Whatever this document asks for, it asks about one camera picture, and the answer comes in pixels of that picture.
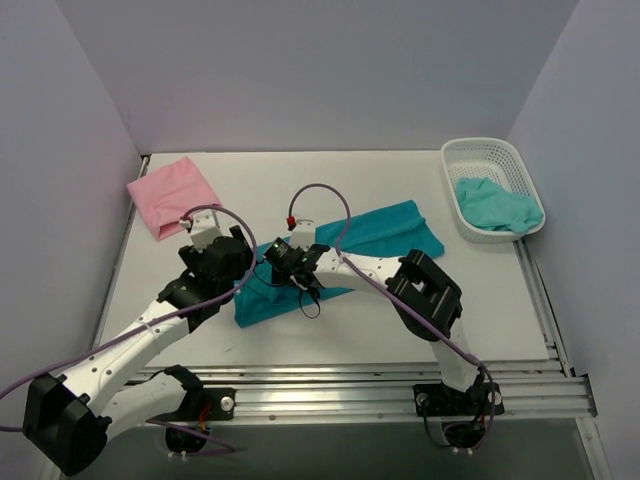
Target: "turquoise cloth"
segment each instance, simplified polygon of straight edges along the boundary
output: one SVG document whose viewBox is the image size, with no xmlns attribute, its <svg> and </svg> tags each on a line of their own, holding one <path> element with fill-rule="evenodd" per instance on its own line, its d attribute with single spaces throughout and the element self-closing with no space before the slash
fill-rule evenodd
<svg viewBox="0 0 640 480">
<path fill-rule="evenodd" d="M 336 238 L 344 228 L 345 221 L 329 223 L 316 229 L 316 243 L 334 246 Z M 260 245 L 258 258 L 270 245 Z M 342 240 L 345 252 L 372 257 L 395 257 L 405 255 L 412 248 L 422 250 L 432 258 L 444 253 L 444 246 L 431 233 L 425 219 L 413 201 L 373 210 L 351 219 L 351 229 Z M 262 263 L 256 267 L 260 278 L 271 281 L 271 266 Z M 320 300 L 347 293 L 344 288 L 328 288 L 320 292 Z M 296 287 L 275 288 L 252 277 L 247 285 L 233 297 L 236 306 L 235 319 L 241 327 L 273 318 L 298 308 Z M 302 305 L 313 301 L 303 295 Z"/>
<path fill-rule="evenodd" d="M 461 178 L 456 197 L 465 220 L 483 230 L 527 233 L 542 221 L 533 197 L 507 192 L 488 178 Z"/>
</svg>

